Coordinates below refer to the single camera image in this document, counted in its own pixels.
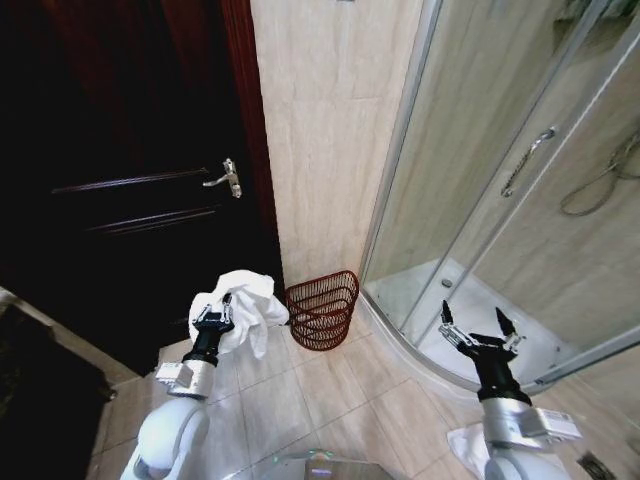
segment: red wire basket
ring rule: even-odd
[[[346,338],[360,285],[342,272],[289,287],[285,292],[291,335],[309,350],[330,350]]]

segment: dark wooden door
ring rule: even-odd
[[[0,285],[139,373],[237,268],[282,290],[248,0],[0,0]],[[204,188],[237,166],[243,195]]]

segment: floor drain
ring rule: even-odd
[[[589,476],[595,480],[615,480],[616,476],[611,473],[604,463],[591,452],[585,453],[578,459],[578,465],[585,469]]]

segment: beige tile wall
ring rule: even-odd
[[[253,0],[285,283],[358,271],[420,0]]]

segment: shower enclosure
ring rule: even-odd
[[[429,1],[363,261],[426,368],[477,389],[438,330],[526,336],[529,392],[640,341],[638,0]]]

